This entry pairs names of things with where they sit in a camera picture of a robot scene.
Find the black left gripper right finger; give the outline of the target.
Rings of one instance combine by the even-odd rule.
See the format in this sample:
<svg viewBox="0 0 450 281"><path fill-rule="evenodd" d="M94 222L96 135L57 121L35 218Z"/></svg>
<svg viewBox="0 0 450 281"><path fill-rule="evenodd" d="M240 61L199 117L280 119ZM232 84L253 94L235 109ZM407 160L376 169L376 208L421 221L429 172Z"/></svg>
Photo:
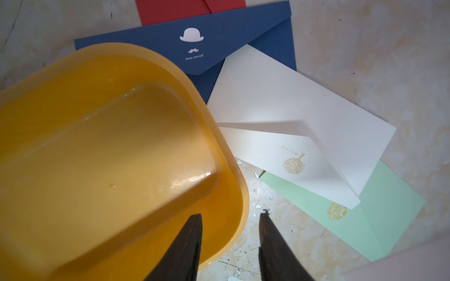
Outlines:
<svg viewBox="0 0 450 281"><path fill-rule="evenodd" d="M263 281L313 281L270 218L260 214L259 265Z"/></svg>

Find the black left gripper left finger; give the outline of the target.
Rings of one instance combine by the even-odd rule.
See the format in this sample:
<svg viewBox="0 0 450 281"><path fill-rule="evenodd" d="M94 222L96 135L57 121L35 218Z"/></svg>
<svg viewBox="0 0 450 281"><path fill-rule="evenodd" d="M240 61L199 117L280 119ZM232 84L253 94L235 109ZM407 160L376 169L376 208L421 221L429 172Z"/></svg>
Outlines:
<svg viewBox="0 0 450 281"><path fill-rule="evenodd" d="M197 280L202 246L203 224L200 214L191 215L147 281Z"/></svg>

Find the pink envelope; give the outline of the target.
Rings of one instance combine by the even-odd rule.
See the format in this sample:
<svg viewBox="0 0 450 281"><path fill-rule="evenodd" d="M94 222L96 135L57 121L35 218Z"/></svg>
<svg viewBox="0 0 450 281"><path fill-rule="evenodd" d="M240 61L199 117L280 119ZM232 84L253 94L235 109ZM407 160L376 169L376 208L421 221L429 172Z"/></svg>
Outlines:
<svg viewBox="0 0 450 281"><path fill-rule="evenodd" d="M442 236L343 275L347 281L448 281L450 236Z"/></svg>

